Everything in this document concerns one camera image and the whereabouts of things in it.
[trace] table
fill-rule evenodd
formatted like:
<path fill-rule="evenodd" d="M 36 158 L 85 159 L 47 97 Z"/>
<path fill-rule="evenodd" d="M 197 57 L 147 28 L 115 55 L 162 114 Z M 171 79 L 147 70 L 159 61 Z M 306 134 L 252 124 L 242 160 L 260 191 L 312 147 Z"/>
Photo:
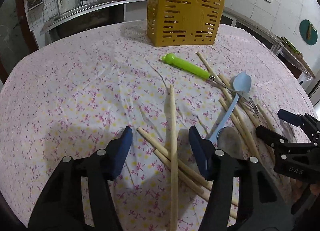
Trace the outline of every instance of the table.
<path fill-rule="evenodd" d="M 145 34 L 146 21 L 96 28 L 52 43 L 13 69 L 0 94 L 0 191 L 25 225 L 63 156 L 87 157 L 128 125 L 133 144 L 121 175 L 109 183 L 120 222 L 124 230 L 166 229 L 170 172 L 136 128 L 143 127 L 169 146 L 168 88 L 174 84 L 179 158 L 197 170 L 188 129 L 195 125 L 205 137 L 225 112 L 219 89 L 159 60 L 169 52 L 204 68 L 196 55 L 200 51 L 216 73 L 229 78 L 246 71 L 252 77 L 252 98 L 268 111 L 278 133 L 290 141 L 308 141 L 276 114 L 283 108 L 316 117 L 307 94 L 282 62 L 244 30 L 220 25 L 213 46 L 154 48 Z M 233 126 L 230 120 L 227 125 Z M 289 183 L 281 185 L 265 145 L 256 141 L 288 200 Z M 83 179 L 85 218 L 92 224 L 85 184 Z M 238 183 L 234 186 L 238 193 Z M 179 228 L 197 230 L 205 208 L 206 202 L 180 182 Z"/>

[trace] light blue plastic spoon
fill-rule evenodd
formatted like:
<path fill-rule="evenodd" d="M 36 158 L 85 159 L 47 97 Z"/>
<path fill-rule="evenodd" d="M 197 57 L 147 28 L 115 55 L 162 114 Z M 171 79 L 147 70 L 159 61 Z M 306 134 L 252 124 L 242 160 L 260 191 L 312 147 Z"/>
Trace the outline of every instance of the light blue plastic spoon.
<path fill-rule="evenodd" d="M 251 77 L 246 72 L 242 71 L 239 75 L 236 76 L 235 80 L 233 81 L 233 89 L 235 91 L 242 90 L 246 93 L 249 93 L 250 88 L 251 88 Z M 224 127 L 225 123 L 228 121 L 228 119 L 229 119 L 233 109 L 235 108 L 238 100 L 239 100 L 239 95 L 236 94 L 228 111 L 226 112 L 226 114 L 222 118 L 221 122 L 219 123 L 219 125 L 217 126 L 217 128 L 215 129 L 213 134 L 209 137 L 209 140 L 212 143 L 217 142 L 218 134 L 219 134 L 220 130 Z"/>

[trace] round table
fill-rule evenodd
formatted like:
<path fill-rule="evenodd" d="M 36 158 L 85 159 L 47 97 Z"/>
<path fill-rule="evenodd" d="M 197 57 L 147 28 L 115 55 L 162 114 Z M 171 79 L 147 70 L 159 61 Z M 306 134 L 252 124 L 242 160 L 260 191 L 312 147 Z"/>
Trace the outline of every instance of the round table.
<path fill-rule="evenodd" d="M 195 125 L 205 137 L 225 113 L 218 101 L 223 94 L 160 60 L 172 52 L 205 68 L 197 51 L 216 73 L 229 79 L 246 71 L 252 77 L 251 97 L 268 111 L 277 132 L 289 141 L 308 141 L 300 128 L 280 122 L 277 116 L 283 108 L 316 117 L 307 94 L 281 61 L 242 29 L 222 24 L 212 46 L 163 48 L 150 43 L 146 21 L 81 32 L 25 57 L 0 94 L 0 191 L 19 219 L 27 225 L 63 156 L 88 157 L 130 126 L 133 143 L 126 163 L 121 175 L 109 183 L 121 225 L 124 230 L 165 230 L 170 220 L 170 171 L 136 129 L 141 126 L 170 146 L 168 88 L 174 84 L 178 156 L 197 170 L 188 129 Z M 245 114 L 244 118 L 253 133 L 251 121 Z M 231 120 L 227 125 L 233 126 Z M 281 184 L 265 144 L 256 141 L 264 165 L 288 199 L 290 184 Z M 82 188 L 86 222 L 92 225 L 85 179 Z M 179 182 L 179 228 L 197 230 L 205 208 L 206 202 Z"/>

